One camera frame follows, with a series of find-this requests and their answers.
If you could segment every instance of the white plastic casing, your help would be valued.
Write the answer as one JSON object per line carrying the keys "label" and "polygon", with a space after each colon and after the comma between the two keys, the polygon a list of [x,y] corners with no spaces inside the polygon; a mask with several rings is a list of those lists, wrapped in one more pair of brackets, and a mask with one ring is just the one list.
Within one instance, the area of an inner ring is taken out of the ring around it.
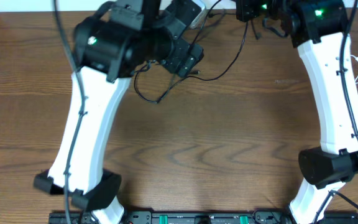
{"label": "white plastic casing", "polygon": [[[85,111],[70,162],[69,191],[82,190],[84,194],[95,188],[103,174],[103,157],[117,107],[131,82],[130,78],[118,78],[114,83],[106,81],[106,74],[83,67],[80,71],[87,97]],[[48,176],[53,183],[64,187],[64,170],[68,151],[78,121],[81,105],[78,81],[73,74],[73,93],[63,141]],[[124,208],[115,198],[108,208],[93,211],[102,224],[117,224]]]}
{"label": "white plastic casing", "polygon": [[[348,152],[358,151],[357,139],[352,138],[354,132],[343,94],[341,76],[337,75],[342,38],[342,33],[331,34],[322,37],[318,44],[310,40],[298,47],[316,100],[321,128],[321,148],[331,154],[339,154],[341,149],[347,149]],[[358,127],[358,93],[352,70],[350,45],[351,40],[348,37],[344,66],[347,69],[347,91]],[[298,195],[290,204],[295,221],[301,224],[312,223],[328,192],[339,190],[344,184],[337,182],[318,190],[303,179]],[[318,220],[324,217],[324,210]]]}

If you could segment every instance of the wood surface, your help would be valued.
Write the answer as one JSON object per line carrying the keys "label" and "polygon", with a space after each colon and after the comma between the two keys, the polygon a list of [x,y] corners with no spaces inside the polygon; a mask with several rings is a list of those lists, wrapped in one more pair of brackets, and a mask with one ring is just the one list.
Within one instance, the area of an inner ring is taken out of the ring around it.
{"label": "wood surface", "polygon": [[[89,14],[64,12],[67,31]],[[290,39],[263,30],[260,19],[255,24],[262,39],[249,30],[237,63],[222,79],[187,80],[159,105],[130,87],[104,158],[104,167],[123,177],[123,205],[244,211],[284,208],[295,197],[302,180],[298,152],[319,145],[317,110]],[[226,16],[210,31],[200,42],[202,77],[226,69],[244,24]],[[193,30],[185,34],[194,36]],[[352,53],[358,56],[358,15]],[[63,209],[63,197],[33,189],[32,181],[50,168],[60,147],[70,73],[51,13],[0,13],[0,223],[47,223],[49,212]],[[154,67],[141,76],[139,88],[157,97],[170,78]],[[358,175],[341,191],[358,203]],[[329,210],[354,209],[335,198]]]}

